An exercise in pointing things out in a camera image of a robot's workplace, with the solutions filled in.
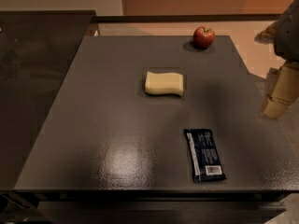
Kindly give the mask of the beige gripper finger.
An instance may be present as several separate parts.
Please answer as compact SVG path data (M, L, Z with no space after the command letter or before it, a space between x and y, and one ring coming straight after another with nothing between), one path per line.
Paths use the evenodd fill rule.
M270 119L282 117L299 98L299 62L286 61L267 74L261 113Z

